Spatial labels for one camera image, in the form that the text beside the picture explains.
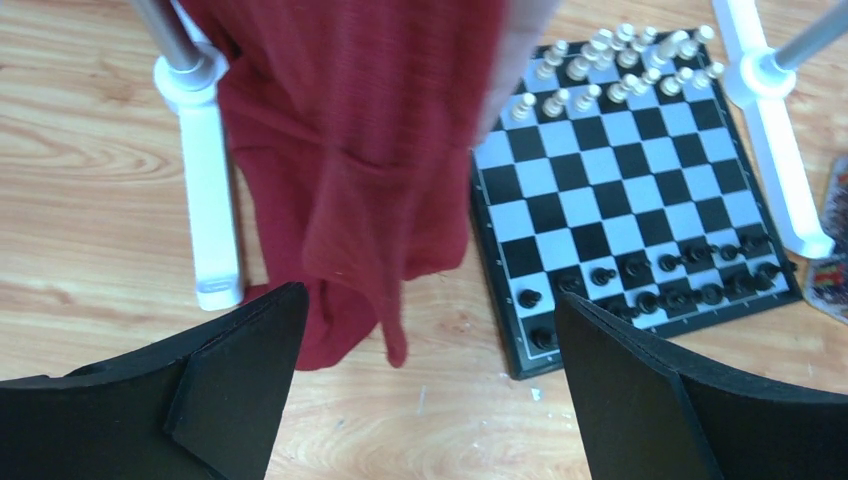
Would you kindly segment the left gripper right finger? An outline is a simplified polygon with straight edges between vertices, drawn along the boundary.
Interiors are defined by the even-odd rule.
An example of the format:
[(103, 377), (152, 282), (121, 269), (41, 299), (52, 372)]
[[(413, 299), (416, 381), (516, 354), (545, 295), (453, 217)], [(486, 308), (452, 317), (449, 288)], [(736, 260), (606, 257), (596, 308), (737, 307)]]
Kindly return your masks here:
[(555, 323), (593, 478), (846, 477), (844, 394), (725, 365), (574, 294)]

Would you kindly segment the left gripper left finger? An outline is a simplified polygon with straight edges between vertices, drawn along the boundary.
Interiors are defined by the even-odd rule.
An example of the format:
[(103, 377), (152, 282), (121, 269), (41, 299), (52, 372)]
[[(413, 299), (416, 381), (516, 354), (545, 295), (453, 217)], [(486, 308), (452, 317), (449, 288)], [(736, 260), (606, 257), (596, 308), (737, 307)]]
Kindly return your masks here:
[(309, 308), (288, 283), (214, 320), (1, 384), (5, 479), (261, 479)]

